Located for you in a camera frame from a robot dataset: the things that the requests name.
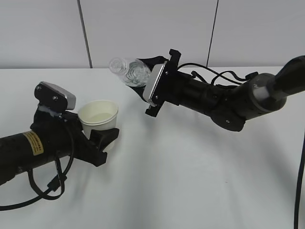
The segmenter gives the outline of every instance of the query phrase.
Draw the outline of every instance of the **table surface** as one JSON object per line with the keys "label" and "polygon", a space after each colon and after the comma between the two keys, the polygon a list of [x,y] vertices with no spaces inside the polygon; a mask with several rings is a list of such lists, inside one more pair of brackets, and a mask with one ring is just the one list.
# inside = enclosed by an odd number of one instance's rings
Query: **table surface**
{"label": "table surface", "polygon": [[[214,69],[242,77],[280,68]],[[208,81],[213,77],[196,70]],[[0,137],[29,130],[40,81],[75,94],[76,111],[92,100],[117,102],[121,130],[105,165],[75,160],[59,200],[2,212],[1,228],[293,228],[305,93],[290,96],[281,111],[247,121],[235,133],[172,104],[165,104],[157,118],[147,116],[148,104],[108,69],[14,69],[0,75]],[[44,189],[56,173],[54,163],[34,173]],[[0,187],[1,205],[34,196],[26,174]],[[303,198],[301,215],[304,206]]]}

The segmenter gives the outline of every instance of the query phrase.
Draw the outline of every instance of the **paper cup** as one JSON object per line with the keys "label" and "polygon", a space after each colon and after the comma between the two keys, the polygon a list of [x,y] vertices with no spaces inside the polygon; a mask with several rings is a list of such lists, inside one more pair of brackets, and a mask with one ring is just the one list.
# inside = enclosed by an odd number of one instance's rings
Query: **paper cup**
{"label": "paper cup", "polygon": [[[109,100],[92,101],[78,111],[85,136],[90,139],[91,130],[109,130],[116,127],[118,105]],[[105,151],[112,149],[114,141]]]}

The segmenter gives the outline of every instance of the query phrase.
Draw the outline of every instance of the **white wall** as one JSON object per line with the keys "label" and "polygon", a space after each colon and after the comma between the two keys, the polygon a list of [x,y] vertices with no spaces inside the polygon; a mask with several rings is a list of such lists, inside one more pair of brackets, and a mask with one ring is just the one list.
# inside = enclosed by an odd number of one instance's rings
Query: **white wall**
{"label": "white wall", "polygon": [[0,68],[88,68],[75,0],[1,0]]}
{"label": "white wall", "polygon": [[81,2],[94,67],[116,56],[168,57],[205,63],[215,0],[84,0]]}
{"label": "white wall", "polygon": [[[115,56],[206,63],[217,0],[81,0],[93,67]],[[279,66],[305,53],[305,1],[219,0],[210,66]],[[0,68],[88,68],[77,0],[2,0]]]}
{"label": "white wall", "polygon": [[220,0],[211,66],[281,66],[305,55],[304,0]]}

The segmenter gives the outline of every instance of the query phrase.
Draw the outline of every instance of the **yellow warning label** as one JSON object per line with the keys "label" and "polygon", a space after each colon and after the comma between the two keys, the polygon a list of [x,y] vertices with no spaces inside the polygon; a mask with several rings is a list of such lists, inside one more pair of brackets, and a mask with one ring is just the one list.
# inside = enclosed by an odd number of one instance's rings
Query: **yellow warning label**
{"label": "yellow warning label", "polygon": [[26,138],[28,139],[28,141],[32,147],[34,156],[43,153],[43,146],[42,146],[41,140],[34,131],[25,132],[25,133],[23,133],[23,135],[26,136]]}

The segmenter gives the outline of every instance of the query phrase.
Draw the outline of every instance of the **plastic water bottle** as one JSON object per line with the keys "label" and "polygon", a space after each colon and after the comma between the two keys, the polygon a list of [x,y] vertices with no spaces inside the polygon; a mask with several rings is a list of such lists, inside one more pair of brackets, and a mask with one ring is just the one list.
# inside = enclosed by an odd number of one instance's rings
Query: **plastic water bottle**
{"label": "plastic water bottle", "polygon": [[109,69],[131,87],[145,86],[151,74],[147,65],[135,58],[113,58]]}

